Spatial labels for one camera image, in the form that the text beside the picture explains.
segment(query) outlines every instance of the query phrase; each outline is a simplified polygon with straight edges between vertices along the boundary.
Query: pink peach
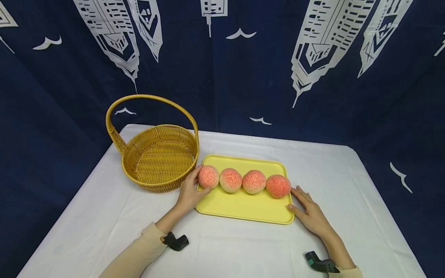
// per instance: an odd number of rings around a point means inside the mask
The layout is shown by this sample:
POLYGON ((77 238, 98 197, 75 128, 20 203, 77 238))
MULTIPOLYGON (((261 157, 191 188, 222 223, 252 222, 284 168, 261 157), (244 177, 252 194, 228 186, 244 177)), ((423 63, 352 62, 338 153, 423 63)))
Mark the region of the pink peach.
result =
POLYGON ((243 178, 237 170, 226 168, 221 171, 221 174, 219 175, 219 183, 224 191, 234 193, 241 187, 243 178))
POLYGON ((266 186, 266 177, 261 171, 250 170, 243 177, 243 188, 249 194, 256 194, 266 186))
POLYGON ((198 173, 198 182, 202 187, 215 188, 219 183, 219 172, 212 165, 204 165, 198 173))
POLYGON ((281 198, 291 191, 291 182, 282 175, 272 175, 266 180, 266 189, 275 198, 281 198))

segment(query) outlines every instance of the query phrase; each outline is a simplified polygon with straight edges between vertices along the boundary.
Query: beige sleeve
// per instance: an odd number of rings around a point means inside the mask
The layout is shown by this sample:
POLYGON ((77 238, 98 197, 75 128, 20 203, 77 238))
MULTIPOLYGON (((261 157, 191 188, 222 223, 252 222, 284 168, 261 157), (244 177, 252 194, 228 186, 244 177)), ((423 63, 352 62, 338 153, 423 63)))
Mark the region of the beige sleeve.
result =
POLYGON ((105 268, 99 278, 139 278, 144 269, 167 247, 160 240, 162 236, 166 235, 151 223, 142 230, 142 235, 138 239, 105 268))
POLYGON ((353 269, 341 269, 336 266, 340 273, 329 273, 329 278, 363 278, 361 270, 358 266, 353 269))

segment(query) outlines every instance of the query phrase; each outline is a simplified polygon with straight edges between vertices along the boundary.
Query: hand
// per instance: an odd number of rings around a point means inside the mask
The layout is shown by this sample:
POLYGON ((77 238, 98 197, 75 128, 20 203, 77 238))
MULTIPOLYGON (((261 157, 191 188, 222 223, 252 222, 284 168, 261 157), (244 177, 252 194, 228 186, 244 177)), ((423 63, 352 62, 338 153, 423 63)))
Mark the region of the hand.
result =
POLYGON ((197 191, 195 184, 198 182, 196 178, 199 171, 201 171, 202 165, 196 167, 181 184, 181 191, 179 192, 178 200, 176 201, 176 208, 181 210, 184 214, 192 210, 198 202, 208 195, 212 188, 204 188, 201 191, 197 191))
POLYGON ((196 167, 196 169, 186 177, 181 183, 181 191, 179 192, 176 205, 156 222, 156 226, 164 234, 170 232, 186 213, 191 211, 202 198, 210 193, 211 188, 206 188, 201 191, 196 190, 195 184, 198 182, 196 177, 199 171, 201 171, 201 168, 202 165, 196 167))
POLYGON ((304 192, 300 186, 297 186, 296 189, 292 188, 291 192, 303 204, 306 212, 301 211, 292 204, 287 205, 287 208, 295 214, 308 230, 322 239, 336 234, 321 211, 320 206, 312 200, 309 193, 304 192))

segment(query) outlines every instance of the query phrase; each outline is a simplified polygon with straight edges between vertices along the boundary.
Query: basket handle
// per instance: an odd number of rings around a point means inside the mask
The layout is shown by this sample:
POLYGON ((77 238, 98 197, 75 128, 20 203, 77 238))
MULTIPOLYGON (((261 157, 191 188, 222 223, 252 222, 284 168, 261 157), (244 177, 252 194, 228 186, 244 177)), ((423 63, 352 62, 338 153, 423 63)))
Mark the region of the basket handle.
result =
POLYGON ((114 108, 116 108, 116 106, 118 104, 120 104, 121 102, 130 100, 130 99, 134 99, 134 98, 149 98, 149 99, 154 99, 157 101, 162 101, 167 104, 170 104, 171 106, 174 106, 179 111, 184 113, 193 125, 196 146, 199 148, 198 126, 196 125, 196 121, 194 120, 192 115, 190 115, 190 113, 188 113, 187 110, 185 110, 183 107, 179 106, 178 104, 176 104, 168 99, 165 99, 163 97, 152 96, 152 95, 129 95, 129 96, 122 97, 122 98, 118 99, 117 101, 113 102, 113 104, 108 108, 107 114, 105 116, 105 125, 107 127, 108 134, 110 135, 111 140, 113 140, 113 143, 116 145, 116 148, 121 155, 124 154, 124 150, 127 147, 127 144, 125 143, 124 139, 122 139, 122 137, 119 135, 119 133, 117 132, 117 130, 111 123, 111 113, 113 112, 114 108))

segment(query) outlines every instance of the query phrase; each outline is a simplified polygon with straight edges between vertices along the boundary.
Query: black wrist device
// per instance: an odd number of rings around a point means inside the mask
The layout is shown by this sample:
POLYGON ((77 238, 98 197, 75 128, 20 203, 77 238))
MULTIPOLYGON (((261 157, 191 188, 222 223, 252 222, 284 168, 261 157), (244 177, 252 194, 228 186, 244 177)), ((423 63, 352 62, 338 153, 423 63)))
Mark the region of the black wrist device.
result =
POLYGON ((324 260, 321 261, 315 251, 311 251, 309 253, 306 253, 304 255, 306 257, 307 263, 311 266, 311 268, 315 269, 316 271, 320 272, 331 272, 331 273, 340 273, 340 270, 338 270, 335 267, 335 263, 333 260, 324 260))
POLYGON ((161 238, 161 241, 175 251, 181 251, 189 245, 189 240, 186 235, 176 239, 172 232, 169 232, 165 237, 161 238))

